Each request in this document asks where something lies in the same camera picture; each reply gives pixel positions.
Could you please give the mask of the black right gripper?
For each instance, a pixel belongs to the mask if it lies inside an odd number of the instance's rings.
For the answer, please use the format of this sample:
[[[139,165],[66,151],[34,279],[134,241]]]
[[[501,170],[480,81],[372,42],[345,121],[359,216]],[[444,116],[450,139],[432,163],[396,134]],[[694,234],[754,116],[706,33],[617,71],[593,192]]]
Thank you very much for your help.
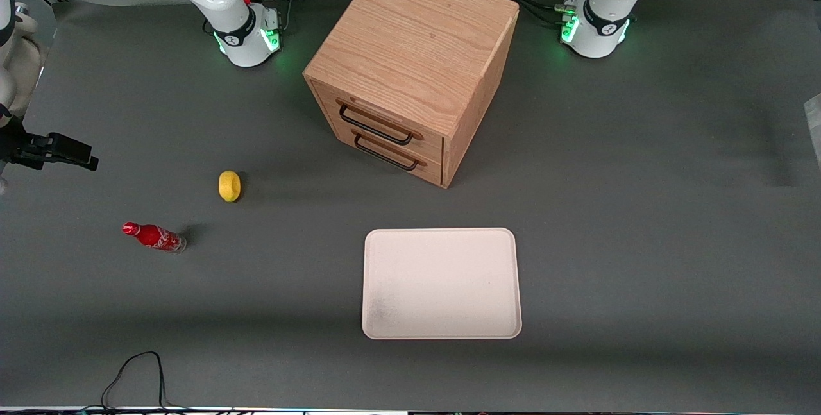
[[[41,169],[49,161],[76,165],[90,171],[99,167],[99,159],[89,145],[67,135],[50,133],[49,137],[28,133],[18,117],[4,117],[1,128],[1,161],[30,169]]]

